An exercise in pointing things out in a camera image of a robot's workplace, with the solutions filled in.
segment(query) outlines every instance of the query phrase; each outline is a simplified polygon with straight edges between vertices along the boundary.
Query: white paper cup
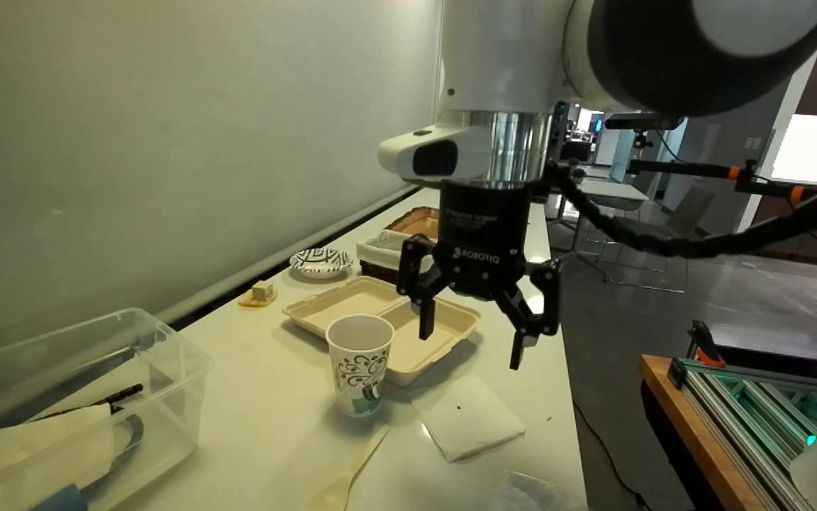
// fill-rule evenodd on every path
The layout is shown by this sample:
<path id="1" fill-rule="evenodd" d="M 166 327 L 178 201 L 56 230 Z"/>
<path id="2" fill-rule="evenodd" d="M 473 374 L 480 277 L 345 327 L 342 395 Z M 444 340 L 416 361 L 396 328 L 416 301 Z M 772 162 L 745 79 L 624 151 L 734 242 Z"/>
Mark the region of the white paper cup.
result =
<path id="1" fill-rule="evenodd" d="M 345 314 L 327 328 L 335 395 L 342 415 L 366 418 L 379 409 L 390 334 L 390 324 L 379 314 Z"/>

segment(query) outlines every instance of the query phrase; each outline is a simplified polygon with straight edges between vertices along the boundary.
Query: plastic container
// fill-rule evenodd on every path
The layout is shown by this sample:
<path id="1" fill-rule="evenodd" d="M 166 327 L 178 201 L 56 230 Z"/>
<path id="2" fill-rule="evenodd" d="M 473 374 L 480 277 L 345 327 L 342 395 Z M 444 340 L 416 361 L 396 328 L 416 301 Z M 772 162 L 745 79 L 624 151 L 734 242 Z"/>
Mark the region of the plastic container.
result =
<path id="1" fill-rule="evenodd" d="M 92 433 L 114 433 L 108 472 L 67 497 L 88 507 L 114 507 L 192 453 L 205 401 L 207 357 L 141 308 L 118 308 L 0 348 L 0 433 L 39 423 L 39 415 L 85 409 L 136 389 L 118 409 L 71 428 L 43 449 L 13 449 L 0 462 L 0 507 L 51 502 L 51 472 L 81 472 Z"/>

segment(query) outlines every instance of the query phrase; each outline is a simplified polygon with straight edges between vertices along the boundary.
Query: white paper napkin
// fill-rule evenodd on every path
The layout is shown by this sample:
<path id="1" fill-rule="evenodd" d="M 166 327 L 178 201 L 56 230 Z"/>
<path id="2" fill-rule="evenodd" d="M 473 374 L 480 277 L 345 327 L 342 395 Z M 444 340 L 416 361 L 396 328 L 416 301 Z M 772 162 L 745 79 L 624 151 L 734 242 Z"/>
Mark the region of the white paper napkin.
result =
<path id="1" fill-rule="evenodd" d="M 111 472 L 117 456 L 108 405 L 88 405 L 56 418 L 0 428 L 0 472 L 13 469 L 51 446 L 74 439 L 78 446 L 56 449 L 39 456 L 30 472 L 0 482 L 0 507 L 30 507 L 66 485 L 91 485 Z"/>
<path id="2" fill-rule="evenodd" d="M 416 398 L 410 405 L 444 459 L 461 459 L 525 433 L 522 419 L 480 377 L 450 379 L 443 395 Z"/>

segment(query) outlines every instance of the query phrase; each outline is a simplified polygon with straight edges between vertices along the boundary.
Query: white table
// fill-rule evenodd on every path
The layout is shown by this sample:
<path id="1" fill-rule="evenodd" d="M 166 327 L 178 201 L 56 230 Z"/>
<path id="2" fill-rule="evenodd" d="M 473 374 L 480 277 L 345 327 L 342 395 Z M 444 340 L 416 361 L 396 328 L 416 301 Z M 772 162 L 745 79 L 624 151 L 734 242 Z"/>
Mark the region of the white table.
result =
<path id="1" fill-rule="evenodd" d="M 619 208 L 619 209 L 634 209 L 647 195 L 626 185 L 626 181 L 610 181 L 610 179 L 582 179 L 578 189 L 590 195 L 595 203 Z"/>
<path id="2" fill-rule="evenodd" d="M 597 164 L 576 164 L 578 169 L 583 169 L 586 179 L 610 179 L 610 164 L 597 168 Z"/>
<path id="3" fill-rule="evenodd" d="M 436 192 L 409 195 L 332 246 L 353 255 L 356 242 L 376 235 L 414 203 L 436 203 Z M 545 209 L 534 203 L 527 257 L 546 255 Z M 244 308 L 230 301 L 185 328 L 188 340 L 212 361 L 197 452 L 134 497 L 127 507 L 309 507 L 315 490 L 328 485 L 379 425 L 388 425 L 388 433 L 361 472 L 348 507 L 487 507 L 514 472 L 551 482 L 558 507 L 586 507 L 561 334 L 541 337 L 525 351 L 522 368 L 511 371 L 514 328 L 495 303 L 443 291 L 443 297 L 481 311 L 470 340 L 409 389 L 386 385 L 388 409 L 376 423 L 353 423 L 335 412 L 322 340 L 284 324 L 281 314 L 284 306 L 332 284 L 302 284 L 278 273 L 271 287 L 278 301 L 266 308 Z M 447 462 L 409 401 L 422 392 L 443 392 L 457 374 L 481 377 L 525 423 L 525 436 Z"/>

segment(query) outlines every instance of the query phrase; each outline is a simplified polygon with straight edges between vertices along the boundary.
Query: gray wall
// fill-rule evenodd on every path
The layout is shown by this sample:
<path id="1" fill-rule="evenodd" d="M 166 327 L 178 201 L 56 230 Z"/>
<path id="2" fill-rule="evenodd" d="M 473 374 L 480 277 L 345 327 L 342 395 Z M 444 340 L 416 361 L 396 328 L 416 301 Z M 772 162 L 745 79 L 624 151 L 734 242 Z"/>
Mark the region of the gray wall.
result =
<path id="1" fill-rule="evenodd" d="M 762 159 L 782 90 L 786 81 L 742 108 L 717 115 L 688 115 L 681 159 L 708 164 Z M 732 181 L 724 179 L 668 176 L 663 203 L 674 208 L 692 185 L 715 192 L 701 226 L 708 232 L 732 232 L 741 225 L 749 195 L 734 192 Z"/>
<path id="2" fill-rule="evenodd" d="M 165 311 L 395 192 L 373 145 L 434 84 L 429 0 L 0 0 L 0 343 Z"/>

